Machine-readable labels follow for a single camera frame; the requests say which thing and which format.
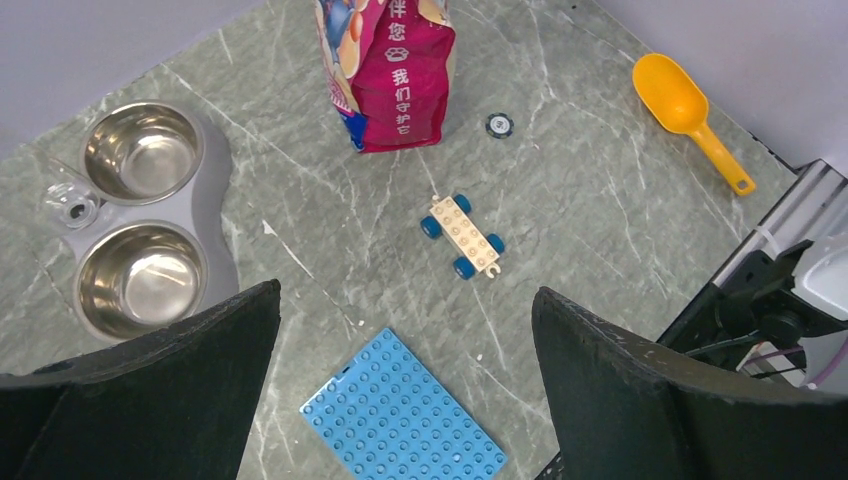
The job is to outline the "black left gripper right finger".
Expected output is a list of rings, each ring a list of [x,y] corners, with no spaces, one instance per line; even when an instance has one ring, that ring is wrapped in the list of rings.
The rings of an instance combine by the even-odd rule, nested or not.
[[[847,400],[699,362],[556,291],[532,332],[569,479],[843,479]]]

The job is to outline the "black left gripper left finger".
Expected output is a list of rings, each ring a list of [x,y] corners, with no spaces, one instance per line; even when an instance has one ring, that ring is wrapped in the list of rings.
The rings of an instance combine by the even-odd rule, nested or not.
[[[233,479],[277,338],[277,280],[1,378],[5,479]]]

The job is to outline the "yellow plastic scoop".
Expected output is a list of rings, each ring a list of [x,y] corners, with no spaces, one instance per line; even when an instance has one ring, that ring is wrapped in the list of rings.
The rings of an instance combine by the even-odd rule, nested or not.
[[[752,177],[709,127],[708,99],[678,63],[661,53],[646,54],[633,66],[632,83],[658,123],[690,137],[737,195],[756,190]]]

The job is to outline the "pink pet food bag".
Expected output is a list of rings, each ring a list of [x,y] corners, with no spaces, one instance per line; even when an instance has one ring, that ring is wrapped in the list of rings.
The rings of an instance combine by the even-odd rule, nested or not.
[[[330,98],[353,148],[439,143],[455,67],[447,2],[323,0],[314,13]]]

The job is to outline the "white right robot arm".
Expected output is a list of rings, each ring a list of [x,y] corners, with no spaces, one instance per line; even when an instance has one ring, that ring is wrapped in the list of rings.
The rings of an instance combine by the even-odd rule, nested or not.
[[[847,236],[745,255],[708,283],[659,344],[723,370],[847,392]]]

